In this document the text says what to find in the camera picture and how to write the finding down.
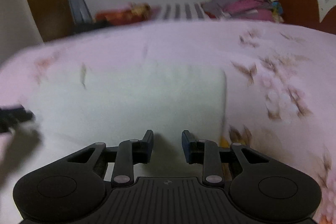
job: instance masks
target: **ribbed grip plate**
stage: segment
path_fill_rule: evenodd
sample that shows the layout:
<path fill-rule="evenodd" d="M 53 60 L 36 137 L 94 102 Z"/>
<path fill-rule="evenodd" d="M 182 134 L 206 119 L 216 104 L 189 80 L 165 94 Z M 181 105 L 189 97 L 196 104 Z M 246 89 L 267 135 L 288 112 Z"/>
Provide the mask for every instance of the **ribbed grip plate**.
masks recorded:
<path fill-rule="evenodd" d="M 238 211 L 221 189 L 197 178 L 139 178 L 114 189 L 94 213 L 71 224 L 257 224 Z M 313 224 L 312 220 L 302 223 Z"/>

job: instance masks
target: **black object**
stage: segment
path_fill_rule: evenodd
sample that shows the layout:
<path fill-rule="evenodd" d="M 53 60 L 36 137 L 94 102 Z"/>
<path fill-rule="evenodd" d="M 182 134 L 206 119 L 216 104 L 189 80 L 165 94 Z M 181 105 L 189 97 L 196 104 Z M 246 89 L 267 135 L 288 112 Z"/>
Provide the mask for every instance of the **black object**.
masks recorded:
<path fill-rule="evenodd" d="M 8 132 L 10 128 L 18 123 L 33 119 L 33 113 L 26 111 L 21 105 L 12 108 L 0 108 L 0 134 Z"/>
<path fill-rule="evenodd" d="M 101 20 L 97 22 L 84 22 L 84 23 L 77 24 L 74 27 L 73 34 L 90 32 L 90 31 L 99 30 L 99 29 L 103 29 L 103 28 L 111 27 L 111 26 L 113 25 L 110 24 L 110 22 L 108 22 L 107 20 Z"/>
<path fill-rule="evenodd" d="M 182 146 L 188 163 L 203 165 L 201 182 L 134 182 L 133 165 L 149 162 L 153 144 L 148 130 L 141 141 L 95 143 L 25 175 L 13 190 L 21 224 L 314 224 L 321 191 L 311 177 L 240 143 L 219 148 L 189 131 L 182 133 Z M 111 182 L 103 181 L 109 162 L 115 162 Z M 224 179 L 224 162 L 231 181 Z"/>

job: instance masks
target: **bed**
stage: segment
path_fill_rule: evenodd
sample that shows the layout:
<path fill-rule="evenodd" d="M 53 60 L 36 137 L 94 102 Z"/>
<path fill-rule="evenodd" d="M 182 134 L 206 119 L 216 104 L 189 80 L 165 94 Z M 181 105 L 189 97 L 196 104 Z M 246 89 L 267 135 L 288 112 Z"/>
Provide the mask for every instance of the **bed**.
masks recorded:
<path fill-rule="evenodd" d="M 83 68 L 88 75 L 102 74 L 153 61 L 223 70 L 227 85 L 226 100 L 221 101 L 219 110 L 225 110 L 223 127 L 216 129 L 218 135 L 204 134 L 204 130 L 199 136 L 222 146 L 244 143 L 315 178 L 323 192 L 315 220 L 327 223 L 334 212 L 329 197 L 334 196 L 336 183 L 332 164 L 336 157 L 335 56 L 334 35 L 299 26 L 240 20 L 148 22 L 81 34 L 19 52 L 1 68 L 0 102 L 32 106 L 31 98 L 42 92 L 45 84 L 57 81 L 78 87 L 77 95 L 85 101 Z M 89 81 L 85 83 L 89 90 Z M 66 94 L 60 92 L 59 99 Z M 73 107 L 66 100 L 62 104 Z M 81 135 L 81 127 L 48 133 L 47 128 L 60 130 L 59 124 L 67 119 L 54 109 L 56 105 L 49 105 L 37 111 L 40 127 L 27 126 L 14 135 L 1 167 L 1 223 L 21 219 L 11 195 L 21 176 L 93 140 L 114 145 L 106 135 L 97 133 L 104 123 L 94 120 L 85 123 L 90 124 L 86 132 L 91 135 Z M 58 116 L 47 117 L 47 110 Z M 140 130 L 135 137 L 143 133 Z"/>

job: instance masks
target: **wooden headboard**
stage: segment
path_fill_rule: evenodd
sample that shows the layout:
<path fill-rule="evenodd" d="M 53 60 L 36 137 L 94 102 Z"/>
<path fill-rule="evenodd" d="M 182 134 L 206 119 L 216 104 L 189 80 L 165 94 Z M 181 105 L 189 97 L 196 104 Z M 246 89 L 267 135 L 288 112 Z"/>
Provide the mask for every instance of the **wooden headboard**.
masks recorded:
<path fill-rule="evenodd" d="M 336 6 L 324 10 L 318 0 L 279 0 L 287 24 L 336 34 Z"/>

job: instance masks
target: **metal pin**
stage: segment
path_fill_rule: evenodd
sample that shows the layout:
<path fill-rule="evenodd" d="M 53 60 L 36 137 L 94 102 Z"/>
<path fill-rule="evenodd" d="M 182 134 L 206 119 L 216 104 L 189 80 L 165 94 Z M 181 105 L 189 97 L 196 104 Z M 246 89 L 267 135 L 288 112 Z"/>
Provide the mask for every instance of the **metal pin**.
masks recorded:
<path fill-rule="evenodd" d="M 127 183 L 127 182 L 129 182 L 131 179 L 130 179 L 129 176 L 119 175 L 119 176 L 116 176 L 113 180 L 114 180 L 116 183 Z"/>
<path fill-rule="evenodd" d="M 222 178 L 217 175 L 210 175 L 210 176 L 207 176 L 205 180 L 209 183 L 219 183 L 222 181 Z"/>

